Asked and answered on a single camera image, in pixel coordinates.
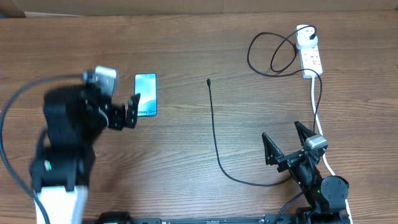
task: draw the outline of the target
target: power strip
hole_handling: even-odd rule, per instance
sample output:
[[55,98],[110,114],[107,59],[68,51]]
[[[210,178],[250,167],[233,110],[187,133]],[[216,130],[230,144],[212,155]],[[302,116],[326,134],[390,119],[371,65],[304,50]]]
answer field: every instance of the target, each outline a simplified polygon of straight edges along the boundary
[[[308,25],[298,25],[296,30]],[[318,48],[318,37],[310,40],[310,36],[315,32],[313,27],[304,28],[296,33],[298,54],[300,55],[301,68],[308,68],[316,71],[319,75],[323,73],[321,57]],[[313,78],[316,76],[311,70],[302,71],[303,78]]]

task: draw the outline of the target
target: smartphone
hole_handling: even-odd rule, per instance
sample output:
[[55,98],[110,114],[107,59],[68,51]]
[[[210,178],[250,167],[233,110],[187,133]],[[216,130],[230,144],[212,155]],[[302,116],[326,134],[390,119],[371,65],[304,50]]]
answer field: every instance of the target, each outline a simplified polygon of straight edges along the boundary
[[141,94],[138,103],[138,116],[156,116],[156,74],[137,74],[134,92]]

